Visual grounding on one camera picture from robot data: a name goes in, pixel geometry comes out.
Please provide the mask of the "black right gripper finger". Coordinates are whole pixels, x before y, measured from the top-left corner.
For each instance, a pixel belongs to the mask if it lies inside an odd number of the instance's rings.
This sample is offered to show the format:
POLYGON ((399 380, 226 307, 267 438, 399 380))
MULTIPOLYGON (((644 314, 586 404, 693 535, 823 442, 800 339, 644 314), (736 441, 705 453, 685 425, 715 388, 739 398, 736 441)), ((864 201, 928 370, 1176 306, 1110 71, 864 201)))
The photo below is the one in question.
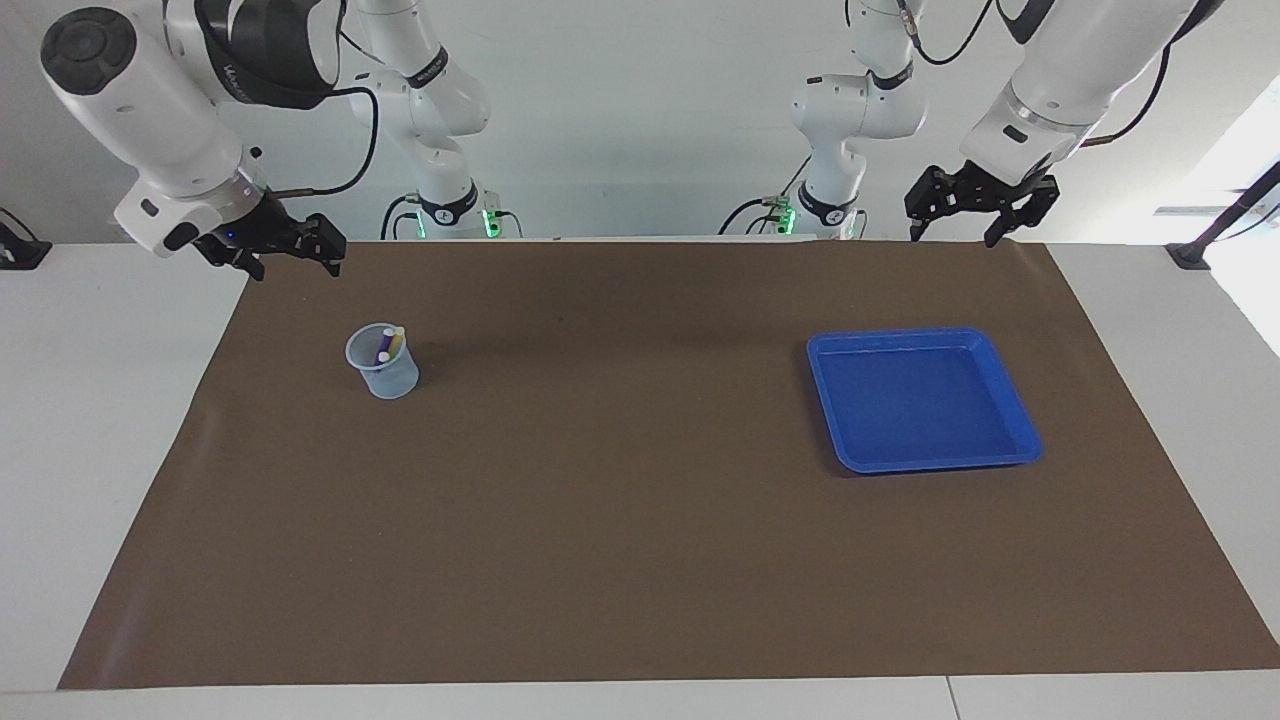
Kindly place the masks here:
POLYGON ((265 278, 265 265, 248 250, 228 246, 214 234, 198 237, 193 242, 193 246, 211 266, 237 269, 256 282, 261 282, 265 278))
POLYGON ((317 263, 329 277, 338 278, 346 260, 348 240, 320 213, 292 225, 291 256, 317 263))

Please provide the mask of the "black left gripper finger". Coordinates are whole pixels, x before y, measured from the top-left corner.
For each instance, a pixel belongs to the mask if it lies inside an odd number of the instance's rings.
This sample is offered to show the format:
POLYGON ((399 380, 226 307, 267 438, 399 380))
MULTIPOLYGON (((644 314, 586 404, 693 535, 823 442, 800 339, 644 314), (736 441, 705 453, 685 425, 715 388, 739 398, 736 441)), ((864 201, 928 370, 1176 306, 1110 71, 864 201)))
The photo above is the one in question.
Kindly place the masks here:
POLYGON ((927 167, 904 196, 904 209, 910 220, 910 241, 920 241, 929 224, 964 210, 959 190, 965 176, 948 173, 937 165, 927 167))
POLYGON ((993 249, 1006 236, 1024 227, 1037 227, 1059 196, 1056 178, 1029 178, 1019 186, 997 183, 995 188, 997 218, 984 232, 986 247, 993 249))

